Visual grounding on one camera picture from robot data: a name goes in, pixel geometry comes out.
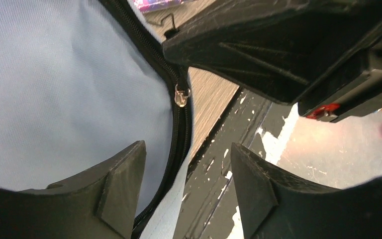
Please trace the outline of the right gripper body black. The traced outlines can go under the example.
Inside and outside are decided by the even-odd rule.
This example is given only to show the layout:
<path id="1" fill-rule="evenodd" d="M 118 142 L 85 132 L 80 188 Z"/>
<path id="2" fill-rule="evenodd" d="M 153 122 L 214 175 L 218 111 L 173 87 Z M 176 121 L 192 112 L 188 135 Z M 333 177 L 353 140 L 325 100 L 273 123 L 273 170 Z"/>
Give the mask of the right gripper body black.
<path id="1" fill-rule="evenodd" d="M 374 1 L 335 41 L 348 50 L 343 61 L 301 98 L 302 117 L 335 123 L 382 108 L 382 0 Z"/>

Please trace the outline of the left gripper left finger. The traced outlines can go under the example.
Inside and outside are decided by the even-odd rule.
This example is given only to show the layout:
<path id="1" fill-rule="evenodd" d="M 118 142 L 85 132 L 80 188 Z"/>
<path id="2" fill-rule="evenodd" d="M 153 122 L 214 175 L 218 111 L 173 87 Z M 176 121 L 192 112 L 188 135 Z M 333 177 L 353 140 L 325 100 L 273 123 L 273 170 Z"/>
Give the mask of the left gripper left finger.
<path id="1" fill-rule="evenodd" d="M 0 189 L 0 239 L 130 238 L 145 161 L 137 141 L 46 189 Z"/>

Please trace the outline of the blue fabric backpack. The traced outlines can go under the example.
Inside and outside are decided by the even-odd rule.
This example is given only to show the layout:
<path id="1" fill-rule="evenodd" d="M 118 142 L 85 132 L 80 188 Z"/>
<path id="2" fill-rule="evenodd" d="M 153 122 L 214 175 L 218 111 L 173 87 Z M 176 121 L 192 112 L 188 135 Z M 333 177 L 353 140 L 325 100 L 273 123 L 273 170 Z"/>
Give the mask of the blue fabric backpack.
<path id="1" fill-rule="evenodd" d="M 193 134 L 188 69 L 129 0 L 0 0 L 0 189 L 46 189 L 137 141 L 130 239 L 171 239 Z"/>

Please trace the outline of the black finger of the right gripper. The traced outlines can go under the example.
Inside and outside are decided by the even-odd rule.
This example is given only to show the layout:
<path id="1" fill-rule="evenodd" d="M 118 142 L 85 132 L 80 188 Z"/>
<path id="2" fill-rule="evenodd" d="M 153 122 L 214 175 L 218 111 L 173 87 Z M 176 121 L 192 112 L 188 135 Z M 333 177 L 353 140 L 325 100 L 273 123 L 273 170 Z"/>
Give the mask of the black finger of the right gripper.
<path id="1" fill-rule="evenodd" d="M 163 42 L 173 63 L 294 104 L 382 37 L 382 0 L 217 0 Z"/>

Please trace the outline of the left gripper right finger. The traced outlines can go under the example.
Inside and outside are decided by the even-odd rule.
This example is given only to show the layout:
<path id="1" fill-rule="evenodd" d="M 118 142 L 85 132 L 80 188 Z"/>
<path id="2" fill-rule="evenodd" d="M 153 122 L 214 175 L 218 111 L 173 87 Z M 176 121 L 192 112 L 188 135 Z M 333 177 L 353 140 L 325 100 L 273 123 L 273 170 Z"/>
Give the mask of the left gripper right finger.
<path id="1" fill-rule="evenodd" d="M 382 239 L 382 177 L 336 189 L 292 174 L 231 145 L 247 239 Z"/>

